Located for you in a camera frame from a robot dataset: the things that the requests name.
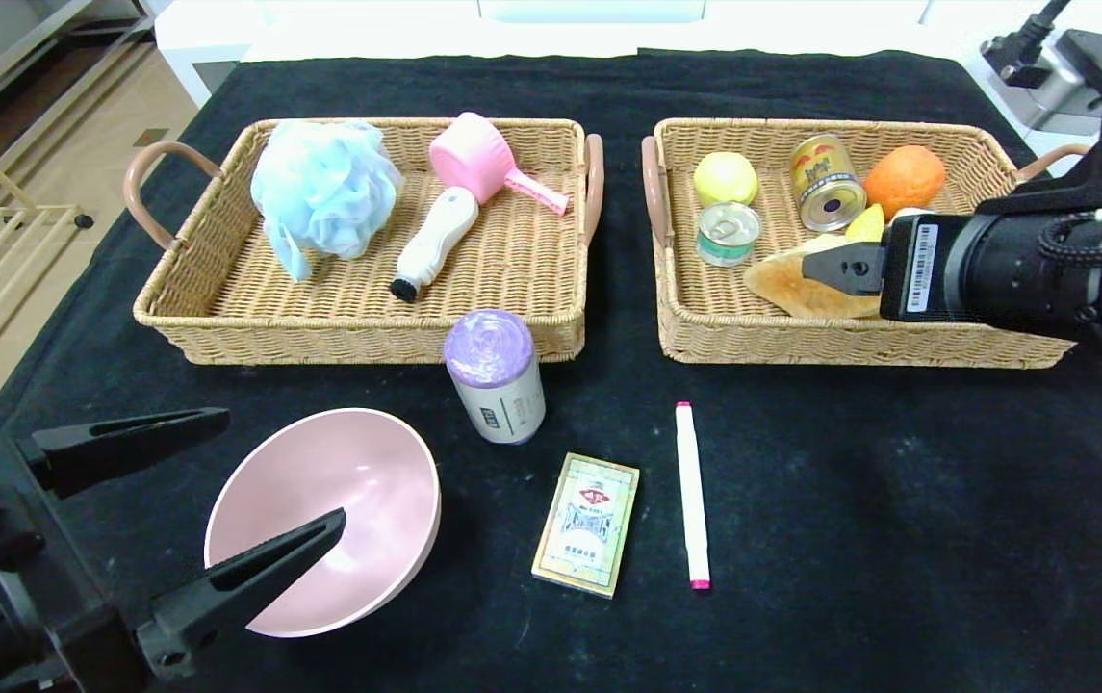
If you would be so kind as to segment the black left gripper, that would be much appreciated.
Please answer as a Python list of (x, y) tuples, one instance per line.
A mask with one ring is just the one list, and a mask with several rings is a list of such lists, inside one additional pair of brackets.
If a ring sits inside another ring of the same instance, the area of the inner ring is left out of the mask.
[(225, 630), (244, 628), (341, 541), (336, 508), (203, 571), (150, 602), (134, 630), (93, 577), (55, 508), (102, 481), (217, 437), (228, 409), (204, 407), (0, 438), (0, 692), (45, 681), (79, 692), (142, 692), (192, 676)]

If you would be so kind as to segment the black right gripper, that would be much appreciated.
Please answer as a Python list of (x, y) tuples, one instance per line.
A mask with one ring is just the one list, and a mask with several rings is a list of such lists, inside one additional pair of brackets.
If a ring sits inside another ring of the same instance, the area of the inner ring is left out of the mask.
[(879, 295), (894, 321), (949, 321), (1087, 342), (1102, 317), (1098, 268), (1040, 253), (1055, 215), (937, 215), (894, 220), (883, 243), (806, 255), (806, 279), (846, 295)]

